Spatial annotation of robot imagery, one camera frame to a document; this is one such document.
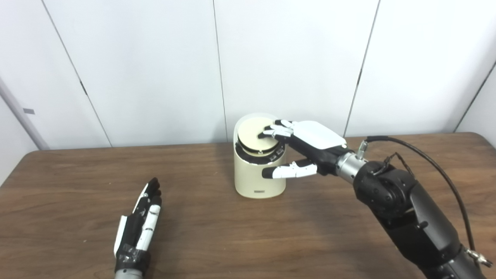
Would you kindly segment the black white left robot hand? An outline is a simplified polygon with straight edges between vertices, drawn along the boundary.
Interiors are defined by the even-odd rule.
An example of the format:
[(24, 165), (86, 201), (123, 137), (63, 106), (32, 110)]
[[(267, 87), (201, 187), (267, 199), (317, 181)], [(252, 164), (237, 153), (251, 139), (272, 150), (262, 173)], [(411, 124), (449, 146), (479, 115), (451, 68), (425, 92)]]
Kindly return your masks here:
[(153, 177), (140, 193), (130, 215), (122, 215), (113, 253), (115, 279), (143, 279), (151, 264), (149, 247), (162, 207), (160, 183)]

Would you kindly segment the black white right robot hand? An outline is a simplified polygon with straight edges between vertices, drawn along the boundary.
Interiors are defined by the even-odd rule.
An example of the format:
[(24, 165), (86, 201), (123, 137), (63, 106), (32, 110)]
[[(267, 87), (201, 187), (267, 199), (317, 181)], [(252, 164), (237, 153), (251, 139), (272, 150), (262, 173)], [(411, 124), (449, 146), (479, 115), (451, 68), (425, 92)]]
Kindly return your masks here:
[(316, 121), (288, 121), (278, 119), (266, 126), (259, 139), (274, 138), (302, 156), (304, 159), (262, 170), (264, 179), (285, 179), (320, 174), (338, 175), (338, 161), (352, 150), (346, 140)]

